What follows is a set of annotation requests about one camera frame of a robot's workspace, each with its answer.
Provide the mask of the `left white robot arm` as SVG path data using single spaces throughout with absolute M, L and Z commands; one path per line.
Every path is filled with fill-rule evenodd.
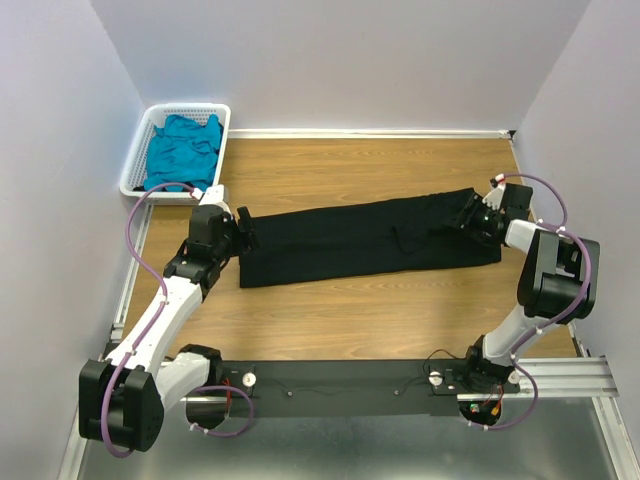
M 79 375 L 81 437 L 100 441 L 116 458 L 155 443 L 165 413 L 190 393 L 249 397 L 225 379 L 218 350 L 185 346 L 170 362 L 169 347 L 202 305 L 229 260 L 258 246 L 246 207 L 231 214 L 219 204 L 196 206 L 188 235 L 162 273 L 158 290 L 134 329 L 103 360 Z

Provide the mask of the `black t shirt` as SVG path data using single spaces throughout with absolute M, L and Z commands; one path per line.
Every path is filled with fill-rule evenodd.
M 500 262 L 501 249 L 452 228 L 471 188 L 257 217 L 243 289 Z

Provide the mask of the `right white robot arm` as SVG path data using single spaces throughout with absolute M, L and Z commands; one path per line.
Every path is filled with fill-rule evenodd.
M 484 197 L 471 192 L 452 226 L 485 246 L 505 246 L 526 255 L 517 303 L 505 320 L 467 349 L 460 379 L 469 390 L 504 385 L 514 362 L 540 337 L 592 312 L 597 293 L 600 243 L 566 227 L 529 219 L 533 189 L 492 181 Z

